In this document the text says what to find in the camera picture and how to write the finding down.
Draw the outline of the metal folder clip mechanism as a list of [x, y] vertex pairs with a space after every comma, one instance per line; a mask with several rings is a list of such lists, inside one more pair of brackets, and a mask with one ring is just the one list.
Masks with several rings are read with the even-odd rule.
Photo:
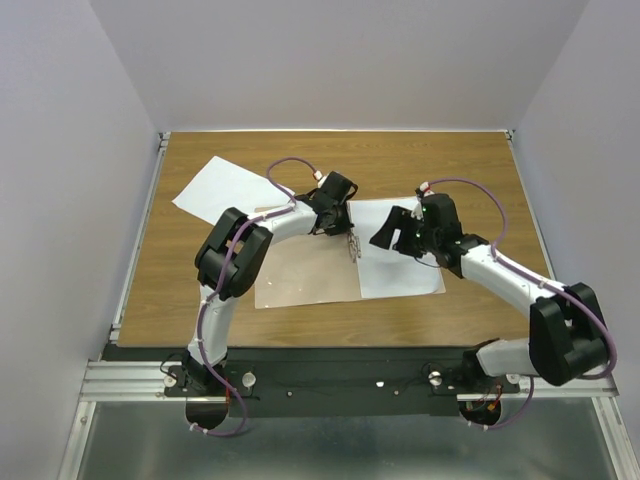
[[353, 263], [356, 263], [362, 256], [362, 250], [360, 239], [353, 231], [350, 231], [347, 234], [347, 245], [350, 259]]

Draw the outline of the white paper sheet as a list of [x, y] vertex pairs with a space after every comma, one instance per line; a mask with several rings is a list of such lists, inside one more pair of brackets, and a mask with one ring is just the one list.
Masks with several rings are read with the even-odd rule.
[[435, 259], [427, 255], [424, 264], [412, 257], [385, 250], [369, 243], [386, 221], [393, 206], [415, 207], [414, 197], [397, 197], [349, 202], [353, 234], [359, 243], [357, 259], [359, 284], [363, 299], [440, 294], [446, 291]]
[[215, 224], [230, 207], [252, 214], [257, 209], [280, 207], [288, 197], [265, 177], [214, 156], [172, 200], [179, 209]]

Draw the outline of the tan paper folder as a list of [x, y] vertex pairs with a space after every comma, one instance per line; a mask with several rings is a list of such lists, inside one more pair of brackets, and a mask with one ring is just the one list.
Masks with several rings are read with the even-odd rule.
[[295, 236], [271, 247], [254, 293], [257, 309], [372, 300], [361, 297], [347, 234]]

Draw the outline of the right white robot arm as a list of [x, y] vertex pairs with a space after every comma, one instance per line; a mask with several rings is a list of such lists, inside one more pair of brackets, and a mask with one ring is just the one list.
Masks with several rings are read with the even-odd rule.
[[483, 391], [510, 374], [562, 386], [614, 367], [617, 355], [595, 292], [538, 275], [464, 232], [448, 195], [422, 196], [412, 209], [393, 206], [369, 242], [415, 259], [431, 254], [439, 267], [483, 286], [527, 318], [527, 337], [489, 340], [465, 352], [459, 371], [467, 389]]

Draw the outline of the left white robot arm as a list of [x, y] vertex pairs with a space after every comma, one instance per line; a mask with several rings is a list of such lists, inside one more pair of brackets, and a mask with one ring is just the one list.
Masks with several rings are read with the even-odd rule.
[[236, 305], [253, 286], [269, 248], [295, 236], [335, 236], [353, 228], [347, 203], [358, 185], [336, 171], [314, 177], [314, 189], [282, 206], [254, 214], [226, 209], [198, 251], [200, 307], [182, 359], [187, 382], [197, 393], [209, 395], [221, 385], [217, 365], [227, 356]]

